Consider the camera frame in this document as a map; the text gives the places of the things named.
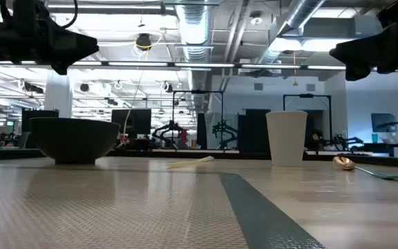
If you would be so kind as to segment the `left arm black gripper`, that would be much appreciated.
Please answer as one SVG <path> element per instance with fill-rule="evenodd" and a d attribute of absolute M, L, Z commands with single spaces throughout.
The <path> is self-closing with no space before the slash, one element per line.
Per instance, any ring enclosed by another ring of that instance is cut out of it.
<path fill-rule="evenodd" d="M 0 61 L 45 61 L 49 52 L 53 59 L 84 59 L 98 52 L 96 38 L 68 29 L 78 14 L 75 8 L 73 18 L 59 25 L 42 0 L 13 0 L 12 10 L 6 0 L 0 0 Z M 67 75 L 68 67 L 66 60 L 52 61 L 52 69 L 59 75 Z"/>

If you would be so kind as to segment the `dark green bowl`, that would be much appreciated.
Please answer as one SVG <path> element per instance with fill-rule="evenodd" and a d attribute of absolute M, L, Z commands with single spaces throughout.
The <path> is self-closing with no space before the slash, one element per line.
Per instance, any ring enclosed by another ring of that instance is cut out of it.
<path fill-rule="evenodd" d="M 120 125 L 74 118 L 32 118 L 30 135 L 39 151 L 61 165 L 94 164 L 113 148 Z"/>

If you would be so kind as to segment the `gold spoon with green handle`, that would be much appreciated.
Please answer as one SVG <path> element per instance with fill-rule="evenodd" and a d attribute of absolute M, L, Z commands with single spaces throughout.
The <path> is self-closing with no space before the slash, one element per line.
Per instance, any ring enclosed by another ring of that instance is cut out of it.
<path fill-rule="evenodd" d="M 356 164 L 349 158 L 343 156 L 335 156 L 332 160 L 334 165 L 344 171 L 360 171 L 369 174 L 375 178 L 380 178 L 384 180 L 398 180 L 398 175 L 387 175 L 378 172 L 372 172 L 370 170 L 364 169 L 362 167 L 356 166 Z"/>

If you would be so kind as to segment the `white ribbed paper cup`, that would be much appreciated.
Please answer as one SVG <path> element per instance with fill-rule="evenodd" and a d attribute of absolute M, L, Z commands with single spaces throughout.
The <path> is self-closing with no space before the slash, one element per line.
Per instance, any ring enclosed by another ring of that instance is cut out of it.
<path fill-rule="evenodd" d="M 274 167 L 297 167 L 303 163 L 307 113 L 276 111 L 266 114 L 271 161 Z"/>

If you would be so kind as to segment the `wooden chopsticks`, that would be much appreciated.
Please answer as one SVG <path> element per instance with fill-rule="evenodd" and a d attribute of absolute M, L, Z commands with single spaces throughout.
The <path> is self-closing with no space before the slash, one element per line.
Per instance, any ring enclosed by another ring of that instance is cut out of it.
<path fill-rule="evenodd" d="M 195 165 L 199 165 L 199 164 L 203 164 L 203 163 L 208 163 L 209 161 L 212 161 L 213 159 L 214 159 L 213 156 L 207 156 L 207 157 L 195 159 L 195 160 L 170 163 L 167 165 L 167 169 L 176 169 L 176 168 L 181 168 L 181 167 L 195 166 Z"/>

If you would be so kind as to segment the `white pillar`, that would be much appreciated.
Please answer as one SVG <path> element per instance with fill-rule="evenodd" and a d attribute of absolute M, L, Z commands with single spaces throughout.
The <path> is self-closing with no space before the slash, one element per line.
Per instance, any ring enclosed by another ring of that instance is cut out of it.
<path fill-rule="evenodd" d="M 74 83 L 69 75 L 49 70 L 46 79 L 45 110 L 58 110 L 60 118 L 72 117 Z"/>

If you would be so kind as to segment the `yellow hanging pendant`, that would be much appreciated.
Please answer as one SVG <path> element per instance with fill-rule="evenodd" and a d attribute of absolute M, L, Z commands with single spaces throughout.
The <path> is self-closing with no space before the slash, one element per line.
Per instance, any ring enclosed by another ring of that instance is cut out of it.
<path fill-rule="evenodd" d="M 292 56 L 293 56 L 293 65 L 294 66 L 296 66 L 296 51 L 293 51 L 293 53 L 292 53 Z M 299 83 L 297 82 L 297 78 L 296 78 L 296 72 L 297 72 L 297 69 L 295 68 L 294 69 L 294 82 L 293 82 L 293 86 L 298 86 L 299 85 Z"/>

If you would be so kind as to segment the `black partition panel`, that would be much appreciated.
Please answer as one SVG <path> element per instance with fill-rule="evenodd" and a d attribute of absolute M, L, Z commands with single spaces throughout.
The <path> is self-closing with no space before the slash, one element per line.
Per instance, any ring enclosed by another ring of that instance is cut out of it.
<path fill-rule="evenodd" d="M 269 109 L 246 109 L 238 116 L 238 150 L 241 154 L 269 156 L 266 114 Z"/>

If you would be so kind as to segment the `long ceiling light bar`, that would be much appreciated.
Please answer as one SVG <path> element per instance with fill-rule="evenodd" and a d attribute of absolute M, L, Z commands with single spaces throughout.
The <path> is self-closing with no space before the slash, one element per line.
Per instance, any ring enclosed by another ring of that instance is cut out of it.
<path fill-rule="evenodd" d="M 200 63 L 200 62 L 113 62 L 113 61 L 82 61 L 75 62 L 69 68 L 189 68 L 189 69 L 211 69 L 211 68 L 236 68 L 253 70 L 315 70 L 315 71 L 344 71 L 345 66 L 324 65 L 294 65 L 294 64 L 236 64 L 236 63 Z"/>

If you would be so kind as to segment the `red background object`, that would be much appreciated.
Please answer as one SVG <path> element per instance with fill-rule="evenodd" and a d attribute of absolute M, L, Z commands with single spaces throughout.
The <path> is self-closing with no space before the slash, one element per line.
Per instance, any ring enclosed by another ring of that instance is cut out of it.
<path fill-rule="evenodd" d="M 188 149 L 188 132 L 183 129 L 178 133 L 178 147 L 180 149 Z"/>

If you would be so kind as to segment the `beige woven placemat grey stripe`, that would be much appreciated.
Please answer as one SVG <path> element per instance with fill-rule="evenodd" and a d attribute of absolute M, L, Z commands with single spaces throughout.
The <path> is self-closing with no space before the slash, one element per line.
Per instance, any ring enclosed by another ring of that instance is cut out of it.
<path fill-rule="evenodd" d="M 243 177 L 0 167 L 0 249 L 324 249 Z"/>

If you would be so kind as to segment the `black metal frame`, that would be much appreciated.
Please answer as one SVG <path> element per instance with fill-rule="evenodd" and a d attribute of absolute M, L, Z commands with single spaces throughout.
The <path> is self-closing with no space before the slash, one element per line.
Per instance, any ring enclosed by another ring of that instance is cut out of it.
<path fill-rule="evenodd" d="M 220 126 L 224 123 L 224 92 L 207 90 L 177 90 L 172 93 L 172 120 L 175 121 L 175 108 L 187 105 L 191 114 L 193 127 L 196 129 L 196 142 L 199 149 L 225 149 L 223 132 Z"/>
<path fill-rule="evenodd" d="M 283 107 L 283 111 L 287 110 L 287 102 L 286 102 L 286 98 L 287 97 L 296 97 L 296 98 L 318 98 L 320 101 L 321 98 L 326 98 L 328 100 L 328 103 L 326 105 L 326 103 L 324 101 L 322 101 L 327 107 L 328 107 L 328 113 L 329 113 L 329 139 L 330 142 L 332 142 L 332 137 L 333 137 L 333 130 L 332 130 L 332 97 L 331 95 L 315 95 L 315 94 L 311 94 L 311 93 L 301 93 L 301 94 L 285 94 L 282 97 L 282 107 Z"/>

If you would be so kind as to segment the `silver slanted ventilation duct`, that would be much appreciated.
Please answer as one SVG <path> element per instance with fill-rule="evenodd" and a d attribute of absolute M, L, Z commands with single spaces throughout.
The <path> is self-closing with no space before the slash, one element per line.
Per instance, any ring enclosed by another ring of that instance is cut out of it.
<path fill-rule="evenodd" d="M 256 63 L 273 64 L 277 57 L 287 50 L 281 48 L 281 45 L 287 42 L 282 36 L 291 32 L 292 36 L 300 37 L 305 24 L 325 2 L 326 0 L 292 0 L 288 11 L 274 18 L 268 33 L 269 45 Z"/>

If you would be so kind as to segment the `silver ribbed ventilation duct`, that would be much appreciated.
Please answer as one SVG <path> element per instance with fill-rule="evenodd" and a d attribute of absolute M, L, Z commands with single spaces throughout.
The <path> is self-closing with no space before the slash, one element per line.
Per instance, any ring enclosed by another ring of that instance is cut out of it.
<path fill-rule="evenodd" d="M 176 13 L 184 56 L 188 62 L 208 62 L 210 52 L 205 46 L 209 43 L 210 8 L 199 0 L 182 1 Z"/>

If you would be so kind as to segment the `black table edge rail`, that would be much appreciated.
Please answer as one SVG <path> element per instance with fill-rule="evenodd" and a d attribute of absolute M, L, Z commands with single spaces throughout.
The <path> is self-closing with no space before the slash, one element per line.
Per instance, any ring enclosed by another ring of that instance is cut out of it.
<path fill-rule="evenodd" d="M 268 155 L 239 154 L 237 151 L 203 151 L 203 150 L 169 150 L 159 149 L 153 151 L 114 151 L 106 154 L 108 157 L 140 157 L 140 158 L 187 158 L 199 159 L 212 156 L 215 159 L 225 160 L 270 160 Z M 381 165 L 398 167 L 398 158 L 367 156 L 365 154 L 344 154 L 353 162 L 365 165 Z M 38 149 L 0 149 L 0 160 L 14 160 L 25 158 L 43 158 L 44 155 Z"/>

